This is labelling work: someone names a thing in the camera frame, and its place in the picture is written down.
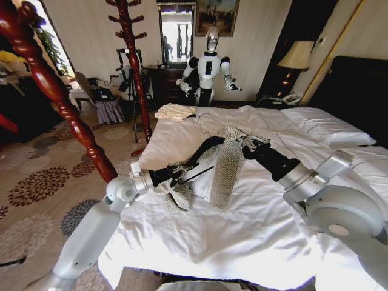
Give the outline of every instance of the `wooden coat rack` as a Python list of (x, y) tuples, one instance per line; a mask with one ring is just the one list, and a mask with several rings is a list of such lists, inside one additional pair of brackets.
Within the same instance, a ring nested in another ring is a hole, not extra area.
[(147, 36), (145, 32), (134, 36), (132, 32), (132, 23), (142, 21), (143, 15), (130, 19), (128, 14), (128, 7), (136, 6), (141, 3), (141, 0), (133, 0), (127, 3), (126, 0), (106, 0), (106, 3), (112, 6), (116, 6), (119, 11), (119, 18), (114, 16), (108, 16), (108, 19), (121, 24), (122, 30), (116, 32), (116, 36), (122, 38), (129, 49), (128, 61), (133, 70), (133, 79), (135, 80), (135, 90), (139, 96), (139, 103), (141, 108), (141, 119), (143, 123), (143, 130), (145, 134), (145, 140), (149, 142), (152, 134), (150, 126), (150, 117), (148, 115), (147, 100), (144, 94), (144, 88), (141, 83), (141, 76), (139, 71), (139, 59), (136, 55), (135, 40)]
[(105, 156), (104, 150), (97, 145), (93, 132), (79, 118), (77, 109), (69, 101), (65, 85), (43, 59), (42, 49), (33, 39), (31, 25), (37, 26), (39, 23), (42, 23), (42, 18), (36, 14), (31, 3), (24, 1), (17, 10), (11, 0), (0, 0), (0, 33), (9, 40), (14, 51), (27, 60), (35, 83), (58, 106), (59, 114), (67, 120), (76, 139), (86, 147), (101, 177), (109, 182), (117, 177), (115, 168)]

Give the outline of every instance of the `white humanoid robot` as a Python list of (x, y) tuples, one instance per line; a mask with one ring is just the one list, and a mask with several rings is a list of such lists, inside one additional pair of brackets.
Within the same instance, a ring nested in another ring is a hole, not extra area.
[[(369, 275), (388, 288), (388, 227), (380, 208), (356, 189), (327, 184), (348, 168), (352, 159), (349, 154), (337, 151), (316, 170), (311, 170), (299, 160), (280, 154), (269, 140), (246, 135), (237, 141), (245, 159), (256, 160), (283, 186), (284, 200), (300, 213), (307, 225), (340, 239), (358, 255)], [(197, 160), (206, 150), (223, 142), (224, 138), (211, 137), (184, 164), (157, 171), (142, 171), (138, 163), (132, 164), (133, 178), (117, 177), (109, 182), (106, 196), (89, 210), (70, 235), (52, 271), (25, 290), (71, 291), (81, 273), (97, 261), (127, 204), (133, 204), (137, 197), (164, 181), (181, 179), (200, 165)]]
[[(216, 26), (209, 28), (206, 34), (207, 51), (204, 52), (199, 59), (192, 56), (187, 62), (187, 67), (183, 72), (182, 79), (176, 80), (176, 85), (186, 93), (186, 96), (196, 96), (195, 105), (197, 106), (208, 106), (213, 100), (213, 83), (219, 72), (219, 68), (224, 72), (226, 90), (241, 91), (241, 89), (235, 85), (236, 79), (233, 79), (230, 74), (230, 59), (227, 56), (221, 59), (217, 55), (216, 48), (218, 38), (218, 28)], [(198, 68), (199, 75), (199, 88), (197, 89), (196, 94), (193, 93), (192, 85), (185, 82), (195, 68)]]

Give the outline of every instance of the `painting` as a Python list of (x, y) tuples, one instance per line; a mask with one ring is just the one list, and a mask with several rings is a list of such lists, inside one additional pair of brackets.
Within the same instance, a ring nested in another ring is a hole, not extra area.
[(215, 25), (220, 36), (233, 36), (239, 0), (196, 0), (196, 36)]

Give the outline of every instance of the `mirror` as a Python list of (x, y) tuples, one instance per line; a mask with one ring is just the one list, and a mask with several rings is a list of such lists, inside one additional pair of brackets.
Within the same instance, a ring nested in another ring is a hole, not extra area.
[(186, 63), (192, 56), (193, 4), (159, 4), (163, 64)]

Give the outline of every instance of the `patterned carpet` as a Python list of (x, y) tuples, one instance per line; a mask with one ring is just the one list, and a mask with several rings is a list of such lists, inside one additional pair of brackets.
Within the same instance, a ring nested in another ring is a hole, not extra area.
[[(81, 118), (118, 174), (128, 175), (130, 154), (145, 146), (142, 133), (135, 144), (133, 121), (99, 125), (95, 109), (86, 104)], [(153, 116), (151, 124), (156, 124)], [(22, 264), (0, 267), (0, 290), (19, 291), (52, 268), (66, 238), (104, 196), (106, 183), (67, 123), (62, 122), (25, 144), (0, 148), (0, 185), (0, 263), (27, 257)], [(116, 290), (154, 291), (163, 282), (181, 279), (125, 268)], [(269, 290), (242, 284), (249, 290)], [(74, 290), (111, 289), (95, 264), (82, 274)], [(313, 281), (299, 290), (315, 290)]]

